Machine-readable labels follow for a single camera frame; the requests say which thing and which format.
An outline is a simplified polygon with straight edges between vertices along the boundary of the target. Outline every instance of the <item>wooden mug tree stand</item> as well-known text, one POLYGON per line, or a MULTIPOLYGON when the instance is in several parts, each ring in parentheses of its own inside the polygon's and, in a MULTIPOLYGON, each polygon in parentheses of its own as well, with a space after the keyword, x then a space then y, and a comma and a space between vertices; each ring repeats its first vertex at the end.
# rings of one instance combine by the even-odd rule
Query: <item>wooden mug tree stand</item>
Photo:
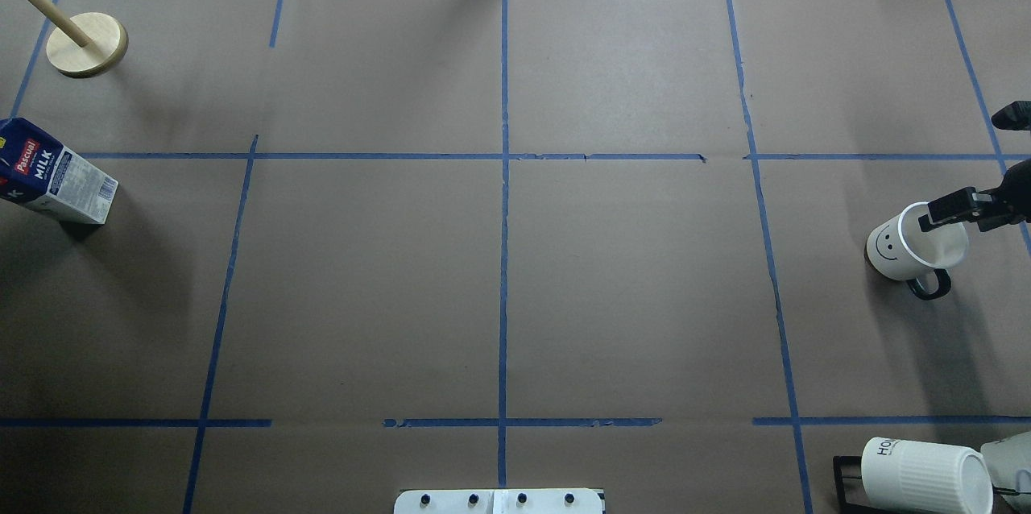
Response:
POLYGON ((46 40, 46 58, 67 76, 98 76, 125 56, 129 35, 113 16, 84 12, 69 18, 51 0, 28 1, 57 27, 46 40))

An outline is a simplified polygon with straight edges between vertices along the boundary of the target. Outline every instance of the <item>wooden pole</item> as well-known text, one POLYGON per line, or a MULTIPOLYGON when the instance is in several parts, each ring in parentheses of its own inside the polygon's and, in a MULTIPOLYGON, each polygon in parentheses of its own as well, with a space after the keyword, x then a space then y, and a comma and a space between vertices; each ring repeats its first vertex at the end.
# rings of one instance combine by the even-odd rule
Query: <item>wooden pole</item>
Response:
POLYGON ((32 3, 33 6, 38 8, 39 11, 43 13, 43 16, 49 19, 52 23, 55 23, 55 25, 59 29, 64 31, 64 33, 68 36, 68 38, 75 41, 75 44, 79 46, 87 46, 93 42, 93 39, 91 39, 89 35, 84 33, 82 29, 80 29, 78 25, 72 23, 71 19, 69 19, 64 12, 62 12, 61 9, 58 8, 56 4, 51 2, 51 0, 28 0, 28 1, 32 3))

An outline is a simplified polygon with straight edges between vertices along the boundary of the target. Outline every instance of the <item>white cup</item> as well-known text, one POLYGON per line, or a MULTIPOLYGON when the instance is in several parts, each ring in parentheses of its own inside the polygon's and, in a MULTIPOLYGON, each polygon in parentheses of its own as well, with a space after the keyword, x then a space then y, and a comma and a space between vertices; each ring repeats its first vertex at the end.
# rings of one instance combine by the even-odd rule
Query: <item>white cup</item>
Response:
POLYGON ((883 510, 990 514, 992 480, 970 448, 872 438, 863 449, 863 489, 883 510))
POLYGON ((927 202, 913 203, 898 216, 874 228, 866 238, 870 265, 889 279, 906 280, 909 289, 924 301, 949 294, 953 285, 947 269, 960 264, 970 246, 963 224, 921 231, 920 216, 927 213, 927 202), (928 272, 934 272, 938 278, 938 289, 932 294, 920 282, 920 276, 928 272))
MULTIPOLYGON (((989 442, 980 447, 980 453, 985 456, 993 484, 999 488, 1031 492, 1031 432, 989 442)), ((1031 514, 1031 494, 1003 494, 1002 499, 1021 514, 1031 514)))

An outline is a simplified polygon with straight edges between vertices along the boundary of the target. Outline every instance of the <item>mug with smiley face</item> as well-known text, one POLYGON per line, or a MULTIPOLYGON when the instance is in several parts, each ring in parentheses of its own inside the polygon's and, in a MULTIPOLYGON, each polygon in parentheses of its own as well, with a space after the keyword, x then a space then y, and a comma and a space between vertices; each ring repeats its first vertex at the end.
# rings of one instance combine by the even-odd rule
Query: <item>mug with smiley face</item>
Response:
POLYGON ((882 275, 905 280, 912 294, 931 301, 949 294, 953 283, 947 271, 964 260, 970 238, 963 224, 921 231, 920 217, 927 213, 927 202, 917 202, 874 228, 866 239, 866 258, 882 275), (934 293, 928 293, 921 283, 921 276, 928 272, 938 278, 934 293))

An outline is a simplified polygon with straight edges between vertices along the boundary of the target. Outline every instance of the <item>black mug handle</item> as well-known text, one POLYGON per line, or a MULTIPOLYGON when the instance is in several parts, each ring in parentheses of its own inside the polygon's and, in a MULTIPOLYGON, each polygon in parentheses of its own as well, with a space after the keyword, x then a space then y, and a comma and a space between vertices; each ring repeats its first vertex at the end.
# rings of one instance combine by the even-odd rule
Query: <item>black mug handle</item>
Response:
POLYGON ((927 293, 926 287, 920 282, 920 279, 909 279, 906 280, 906 285, 909 285, 909 290, 917 295, 917 298, 921 301, 934 301, 935 298, 942 298, 944 295, 953 287, 953 279, 949 276, 949 271, 943 271, 941 268, 934 269, 934 275, 938 278, 938 290, 934 293, 927 293))

